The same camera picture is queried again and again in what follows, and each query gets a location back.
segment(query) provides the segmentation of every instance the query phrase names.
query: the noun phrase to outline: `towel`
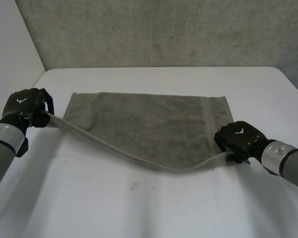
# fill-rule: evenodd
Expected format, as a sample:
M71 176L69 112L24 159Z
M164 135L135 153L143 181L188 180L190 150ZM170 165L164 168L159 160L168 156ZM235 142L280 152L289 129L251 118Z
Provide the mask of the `towel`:
M226 165L213 137L233 122L225 97L128 93L73 93L64 118L50 117L108 151L174 172Z

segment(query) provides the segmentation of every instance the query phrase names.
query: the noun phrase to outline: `white wall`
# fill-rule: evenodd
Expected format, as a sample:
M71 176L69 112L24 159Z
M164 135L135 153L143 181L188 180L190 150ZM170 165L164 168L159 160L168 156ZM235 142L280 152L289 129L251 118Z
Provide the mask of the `white wall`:
M0 118L9 95L45 72L14 0L0 0Z

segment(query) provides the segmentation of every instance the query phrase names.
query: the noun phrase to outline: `table surface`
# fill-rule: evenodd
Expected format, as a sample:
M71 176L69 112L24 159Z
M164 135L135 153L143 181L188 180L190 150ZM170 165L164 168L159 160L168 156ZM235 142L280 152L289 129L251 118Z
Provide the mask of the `table surface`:
M60 117L73 92L226 96L235 121L298 148L298 90L271 67L53 69L35 87ZM59 129L27 136L0 185L0 237L298 238L298 188L254 159L175 175Z

